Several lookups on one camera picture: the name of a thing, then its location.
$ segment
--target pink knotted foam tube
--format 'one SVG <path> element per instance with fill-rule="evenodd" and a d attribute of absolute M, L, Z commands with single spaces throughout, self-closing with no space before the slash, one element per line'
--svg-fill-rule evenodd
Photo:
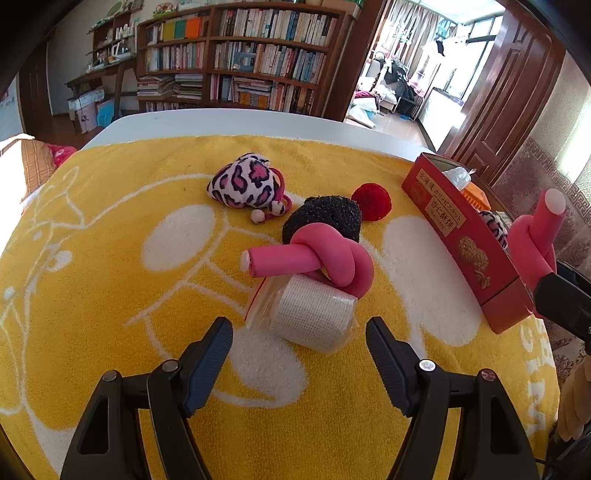
<path fill-rule="evenodd" d="M 553 242 L 565 216 L 564 195 L 549 189 L 540 195 L 534 214 L 521 215 L 509 229 L 511 261 L 530 291 L 535 290 L 542 277 L 556 273 Z"/>
<path fill-rule="evenodd" d="M 374 264 L 365 248 L 325 223 L 304 225 L 289 245 L 249 248 L 241 263 L 251 277 L 301 273 L 357 298 L 365 295 L 374 281 Z"/>

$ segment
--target ceiling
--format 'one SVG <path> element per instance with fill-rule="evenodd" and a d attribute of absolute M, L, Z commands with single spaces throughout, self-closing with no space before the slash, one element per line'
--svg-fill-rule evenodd
<path fill-rule="evenodd" d="M 477 18 L 498 14 L 505 8 L 495 0 L 410 0 L 436 11 L 456 23 L 469 23 Z"/>

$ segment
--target beige glove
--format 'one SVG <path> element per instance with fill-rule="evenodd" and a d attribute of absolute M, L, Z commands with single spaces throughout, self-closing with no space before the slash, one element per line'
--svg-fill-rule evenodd
<path fill-rule="evenodd" d="M 591 356 L 576 365 L 564 382 L 558 407 L 558 434 L 566 441 L 578 439 L 591 420 Z"/>

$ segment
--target black fuzzy fabric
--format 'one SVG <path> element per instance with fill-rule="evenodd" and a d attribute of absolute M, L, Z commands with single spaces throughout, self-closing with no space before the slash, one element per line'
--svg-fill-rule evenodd
<path fill-rule="evenodd" d="M 345 238 L 359 242 L 361 210 L 347 197 L 309 197 L 283 224 L 282 241 L 289 244 L 294 233 L 308 223 L 326 223 Z"/>

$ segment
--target white table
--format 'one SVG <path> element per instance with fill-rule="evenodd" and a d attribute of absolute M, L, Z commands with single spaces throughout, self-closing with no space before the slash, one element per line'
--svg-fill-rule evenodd
<path fill-rule="evenodd" d="M 169 137 L 264 135 L 316 140 L 414 161 L 428 148 L 379 132 L 313 116 L 234 108 L 201 108 L 141 113 L 118 119 L 88 142 L 100 145 Z"/>

